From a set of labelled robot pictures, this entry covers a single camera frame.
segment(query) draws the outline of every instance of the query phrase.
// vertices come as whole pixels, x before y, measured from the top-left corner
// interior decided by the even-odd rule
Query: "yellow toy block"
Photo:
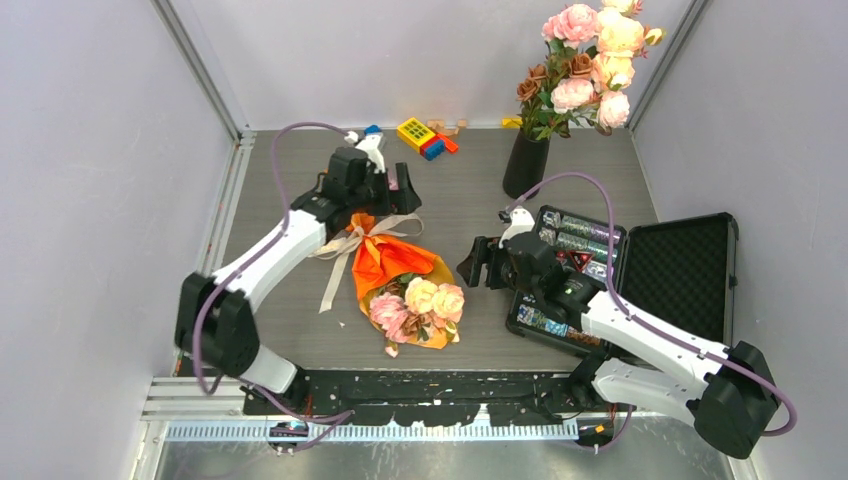
[[[506,117],[501,119],[501,127],[503,128],[521,128],[521,117]]]
[[[412,117],[398,126],[398,137],[406,142],[416,152],[421,151],[421,146],[429,142],[436,134]]]

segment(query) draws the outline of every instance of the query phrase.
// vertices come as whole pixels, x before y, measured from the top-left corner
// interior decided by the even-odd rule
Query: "flower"
[[[609,90],[616,84],[621,85],[619,88],[629,87],[635,74],[633,61],[627,57],[610,57],[600,53],[592,60],[592,80],[600,90]]]
[[[433,296],[439,291],[435,283],[421,277],[414,278],[406,287],[406,306],[416,314],[433,310]]]
[[[588,5],[575,3],[559,14],[559,24],[554,26],[554,36],[564,40],[569,47],[588,42],[598,28],[598,12]]]
[[[386,332],[386,338],[397,343],[406,343],[409,340],[409,336],[402,330],[409,317],[402,298],[384,293],[371,299],[369,309],[371,320]]]
[[[518,101],[526,102],[530,100],[539,93],[539,87],[541,87],[541,82],[532,78],[525,78],[523,82],[518,84],[518,88],[515,90],[515,93],[518,94]]]
[[[650,46],[659,45],[665,37],[665,29],[645,27],[645,43]]]
[[[627,17],[621,17],[606,25],[598,34],[598,51],[611,57],[630,57],[645,43],[645,29],[642,24]]]
[[[571,59],[571,78],[589,78],[592,74],[592,57],[580,53]]]
[[[627,121],[630,115],[630,102],[622,92],[609,91],[601,97],[598,107],[598,123],[604,127],[618,128]]]
[[[640,10],[642,8],[641,0],[601,0],[601,3],[604,7],[615,9],[615,11],[627,16],[638,13],[635,11],[637,4]]]
[[[444,320],[459,321],[462,315],[462,307],[465,305],[465,295],[462,289],[456,285],[443,283],[439,285],[439,291],[433,295],[433,313]]]
[[[559,24],[559,16],[554,15],[549,18],[544,25],[542,25],[542,38],[545,39],[546,42],[550,42],[556,36],[554,35],[554,27]]]
[[[622,18],[624,17],[621,16],[621,13],[614,8],[607,7],[601,10],[598,12],[598,33]]]
[[[592,82],[584,78],[567,78],[551,92],[551,101],[556,113],[567,113],[592,99]]]

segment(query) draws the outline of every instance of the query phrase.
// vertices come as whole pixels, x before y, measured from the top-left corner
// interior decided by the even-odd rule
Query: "floor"
[[[478,235],[499,235],[497,212],[510,203],[501,190],[506,161],[516,130],[465,130],[456,138],[460,151],[427,162],[386,132],[387,163],[407,162],[413,185],[423,200],[416,213],[424,233],[410,241],[440,255],[454,268]],[[281,204],[270,162],[273,132],[259,134],[244,179],[226,248],[225,263],[262,238],[281,218]],[[284,184],[292,197],[312,188],[330,154],[342,145],[331,132],[293,132],[280,142]],[[648,189],[630,134],[604,137],[575,130],[570,139],[552,141],[547,172],[581,171],[597,177],[609,190],[616,223],[626,228],[656,221]],[[544,204],[605,218],[603,199],[579,179],[561,180],[525,206],[532,213]],[[443,350],[402,345],[390,358],[384,341],[357,308],[353,281],[346,270],[331,311],[318,307],[332,262],[308,259],[271,292],[257,313],[262,342],[278,354],[308,368],[570,370],[578,360],[517,337],[504,327],[511,301],[506,291],[465,289],[466,309],[459,324],[461,342]]]

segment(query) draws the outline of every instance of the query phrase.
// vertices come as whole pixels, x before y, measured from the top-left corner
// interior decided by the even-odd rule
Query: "pink rose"
[[[598,123],[605,127],[618,128],[627,121],[630,115],[630,102],[622,92],[609,91],[601,97],[598,107]]]
[[[598,12],[588,5],[575,3],[559,14],[559,24],[554,25],[554,36],[564,40],[569,47],[577,47],[595,36],[598,29]]]
[[[465,295],[462,289],[456,285],[443,283],[439,285],[439,291],[433,295],[433,313],[445,320],[459,321],[462,316],[462,307],[465,305]]]
[[[559,17],[554,15],[553,17],[549,18],[544,25],[542,25],[542,38],[544,38],[546,42],[550,42],[551,40],[556,38],[556,36],[554,35],[554,26],[556,26],[557,24],[559,24]]]
[[[429,313],[433,310],[433,296],[439,287],[421,277],[413,278],[406,287],[406,305],[415,314]]]
[[[384,293],[372,298],[369,308],[371,320],[386,332],[386,338],[397,343],[406,343],[409,340],[401,328],[409,317],[402,298]]]
[[[554,111],[556,113],[568,113],[588,103],[594,93],[595,88],[589,80],[585,78],[566,78],[559,82],[557,88],[551,92],[551,102],[554,104]]]

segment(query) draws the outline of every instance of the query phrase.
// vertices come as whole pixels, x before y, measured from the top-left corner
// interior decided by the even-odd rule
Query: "beige ribbon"
[[[392,230],[392,228],[397,227],[406,221],[416,222],[419,227],[418,231],[414,233],[403,233]],[[344,274],[345,267],[347,266],[347,259],[350,257],[351,253],[355,252],[356,249],[359,248],[359,245],[362,244],[363,238],[376,237],[377,235],[417,237],[422,233],[424,233],[424,222],[418,217],[418,215],[414,213],[409,215],[393,215],[383,219],[381,222],[378,222],[367,234],[365,233],[365,230],[359,226],[354,228],[347,237],[332,240],[323,247],[312,252],[309,255],[310,257],[320,258],[321,260],[336,259],[336,263],[333,265],[333,272],[330,274],[330,281],[327,282],[327,288],[324,290],[324,298],[321,299],[321,308],[318,309],[318,313],[323,313],[333,308],[333,299],[336,297],[336,292],[339,290],[339,284],[342,281],[342,275]]]

